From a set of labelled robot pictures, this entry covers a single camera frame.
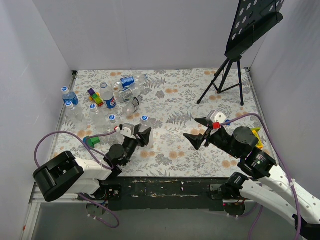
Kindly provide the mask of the Pocari Sweat cap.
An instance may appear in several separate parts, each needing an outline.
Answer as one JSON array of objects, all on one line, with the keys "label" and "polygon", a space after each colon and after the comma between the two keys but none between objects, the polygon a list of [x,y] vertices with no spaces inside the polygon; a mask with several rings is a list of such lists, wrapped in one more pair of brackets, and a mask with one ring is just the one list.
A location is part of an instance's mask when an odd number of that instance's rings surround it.
[{"label": "Pocari Sweat cap", "polygon": [[142,122],[148,122],[148,121],[149,121],[149,117],[148,117],[147,115],[143,115],[143,116],[140,118],[140,120],[141,120]]},{"label": "Pocari Sweat cap", "polygon": [[91,105],[89,106],[89,108],[90,108],[91,110],[94,110],[94,109],[97,108],[97,106],[96,106],[96,104],[91,104]]},{"label": "Pocari Sweat cap", "polygon": [[111,115],[108,117],[108,119],[109,119],[110,121],[115,121],[115,120],[116,120],[116,116],[115,116],[114,114],[111,114]]},{"label": "Pocari Sweat cap", "polygon": [[66,87],[66,86],[62,87],[62,88],[61,88],[61,91],[62,91],[64,94],[69,93],[69,89],[68,89],[68,87]]}]

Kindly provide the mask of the small labelled clear bottle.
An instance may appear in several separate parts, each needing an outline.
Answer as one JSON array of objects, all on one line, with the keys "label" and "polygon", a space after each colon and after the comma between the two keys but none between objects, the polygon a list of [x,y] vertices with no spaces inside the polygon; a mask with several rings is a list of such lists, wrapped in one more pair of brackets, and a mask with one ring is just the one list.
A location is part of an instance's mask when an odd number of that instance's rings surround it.
[{"label": "small labelled clear bottle", "polygon": [[114,97],[118,103],[124,103],[130,101],[133,97],[137,97],[143,89],[143,85],[131,84],[121,90],[117,90],[114,93]]}]

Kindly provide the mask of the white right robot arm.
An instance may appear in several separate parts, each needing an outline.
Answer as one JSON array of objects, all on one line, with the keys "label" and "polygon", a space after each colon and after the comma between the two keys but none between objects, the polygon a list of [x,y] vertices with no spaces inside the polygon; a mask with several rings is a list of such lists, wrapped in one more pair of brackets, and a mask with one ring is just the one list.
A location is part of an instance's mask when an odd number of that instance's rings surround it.
[{"label": "white right robot arm", "polygon": [[223,200],[245,198],[294,225],[299,236],[306,240],[320,238],[320,200],[296,183],[284,171],[284,164],[272,158],[256,145],[258,138],[248,127],[237,127],[232,134],[218,121],[198,118],[204,134],[185,133],[193,147],[214,145],[235,159],[240,172],[234,172],[213,195]]}]

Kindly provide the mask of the black music stand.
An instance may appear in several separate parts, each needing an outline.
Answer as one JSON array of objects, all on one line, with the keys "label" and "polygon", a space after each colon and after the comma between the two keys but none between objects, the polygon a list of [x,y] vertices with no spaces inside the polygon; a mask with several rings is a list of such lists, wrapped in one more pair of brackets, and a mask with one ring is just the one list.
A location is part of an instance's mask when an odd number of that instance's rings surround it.
[{"label": "black music stand", "polygon": [[[214,87],[218,94],[238,87],[240,105],[244,105],[241,75],[242,55],[250,49],[255,42],[283,20],[284,17],[280,13],[283,4],[283,0],[239,1],[224,54],[226,60],[214,74],[213,80],[201,95],[197,104],[201,103],[211,87]],[[224,89],[224,84],[233,63],[237,64],[238,83]]]}]

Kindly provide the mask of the clear bottle black label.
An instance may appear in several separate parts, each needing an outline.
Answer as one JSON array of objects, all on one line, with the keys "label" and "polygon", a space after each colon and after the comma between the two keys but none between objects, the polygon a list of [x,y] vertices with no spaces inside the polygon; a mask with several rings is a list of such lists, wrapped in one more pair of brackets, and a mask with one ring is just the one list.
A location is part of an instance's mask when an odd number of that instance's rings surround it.
[{"label": "clear bottle black label", "polygon": [[123,108],[123,115],[125,117],[132,116],[137,110],[140,109],[143,96],[141,94],[133,97],[133,99]]}]

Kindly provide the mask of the Pocari Sweat plastic bottle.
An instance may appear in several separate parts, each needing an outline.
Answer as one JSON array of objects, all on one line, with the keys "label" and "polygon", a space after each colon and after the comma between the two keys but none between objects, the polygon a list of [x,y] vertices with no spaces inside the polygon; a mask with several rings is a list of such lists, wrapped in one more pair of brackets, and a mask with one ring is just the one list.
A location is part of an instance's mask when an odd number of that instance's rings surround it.
[{"label": "Pocari Sweat plastic bottle", "polygon": [[73,91],[63,92],[62,99],[64,103],[71,101],[75,106],[79,104],[78,97]]}]

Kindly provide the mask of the Pepsi plastic bottle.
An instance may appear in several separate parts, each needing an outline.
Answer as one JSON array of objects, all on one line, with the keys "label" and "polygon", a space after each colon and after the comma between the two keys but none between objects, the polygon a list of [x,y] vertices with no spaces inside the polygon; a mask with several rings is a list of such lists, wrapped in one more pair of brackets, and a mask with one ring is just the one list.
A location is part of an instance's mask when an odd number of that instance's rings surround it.
[{"label": "Pepsi plastic bottle", "polygon": [[111,82],[111,87],[115,91],[120,91],[126,87],[141,87],[147,79],[147,74],[130,75],[118,80],[113,80]]},{"label": "Pepsi plastic bottle", "polygon": [[114,97],[113,90],[106,82],[100,83],[100,96],[109,110],[116,107],[117,103]]}]

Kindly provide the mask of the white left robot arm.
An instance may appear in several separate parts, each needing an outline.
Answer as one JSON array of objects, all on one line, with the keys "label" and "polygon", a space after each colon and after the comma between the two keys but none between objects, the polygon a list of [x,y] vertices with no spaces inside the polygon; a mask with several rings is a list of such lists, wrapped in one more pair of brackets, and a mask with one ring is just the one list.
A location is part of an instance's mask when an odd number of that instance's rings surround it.
[{"label": "white left robot arm", "polygon": [[120,134],[124,137],[123,143],[112,145],[103,160],[82,159],[64,151],[39,165],[33,179],[46,202],[53,202],[64,194],[87,194],[101,200],[107,193],[101,182],[121,174],[122,167],[131,161],[136,148],[149,145],[151,133],[150,127],[140,131],[139,125],[121,124],[108,134]]}]

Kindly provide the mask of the colourful toy block car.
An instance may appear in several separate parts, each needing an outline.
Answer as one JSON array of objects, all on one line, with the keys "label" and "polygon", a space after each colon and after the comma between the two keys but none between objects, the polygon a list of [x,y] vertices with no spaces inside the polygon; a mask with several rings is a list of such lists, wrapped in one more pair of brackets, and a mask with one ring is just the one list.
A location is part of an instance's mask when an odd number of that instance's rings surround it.
[{"label": "colourful toy block car", "polygon": [[99,93],[95,92],[92,88],[88,89],[87,92],[89,94],[89,101],[90,102],[95,102],[98,107],[103,106],[104,101],[100,97]]}]

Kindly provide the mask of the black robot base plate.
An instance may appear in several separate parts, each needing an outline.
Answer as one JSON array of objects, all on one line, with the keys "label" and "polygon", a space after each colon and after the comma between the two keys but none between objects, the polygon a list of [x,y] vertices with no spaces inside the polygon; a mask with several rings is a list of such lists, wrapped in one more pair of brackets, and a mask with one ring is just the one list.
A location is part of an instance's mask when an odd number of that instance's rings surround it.
[{"label": "black robot base plate", "polygon": [[117,177],[86,197],[111,211],[209,210],[242,215],[250,199],[230,194],[227,177]]}]

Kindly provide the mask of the yellow green toy blocks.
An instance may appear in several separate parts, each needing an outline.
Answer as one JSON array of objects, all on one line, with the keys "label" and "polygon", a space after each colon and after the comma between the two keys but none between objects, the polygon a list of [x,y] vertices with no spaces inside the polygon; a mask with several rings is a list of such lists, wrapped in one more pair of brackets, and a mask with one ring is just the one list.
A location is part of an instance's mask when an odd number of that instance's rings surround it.
[{"label": "yellow green toy blocks", "polygon": [[260,138],[260,136],[259,136],[259,131],[260,131],[260,130],[261,130],[260,127],[255,127],[255,128],[252,128],[252,129],[251,129],[253,135],[258,139],[258,142],[257,142],[257,144],[256,144],[256,147],[261,150],[261,149],[264,147],[264,145],[263,145],[263,143],[262,143],[262,141],[261,141],[261,138]]}]

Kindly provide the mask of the blue green toy block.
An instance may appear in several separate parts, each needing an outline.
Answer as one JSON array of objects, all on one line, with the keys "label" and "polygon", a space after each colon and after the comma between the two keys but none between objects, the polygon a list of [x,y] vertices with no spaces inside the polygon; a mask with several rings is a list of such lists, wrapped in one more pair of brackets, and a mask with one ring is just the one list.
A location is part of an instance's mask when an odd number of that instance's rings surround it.
[{"label": "blue green toy block", "polygon": [[83,142],[90,148],[95,148],[97,144],[101,142],[99,137],[92,137],[90,138],[89,136],[86,136],[83,138]]}]

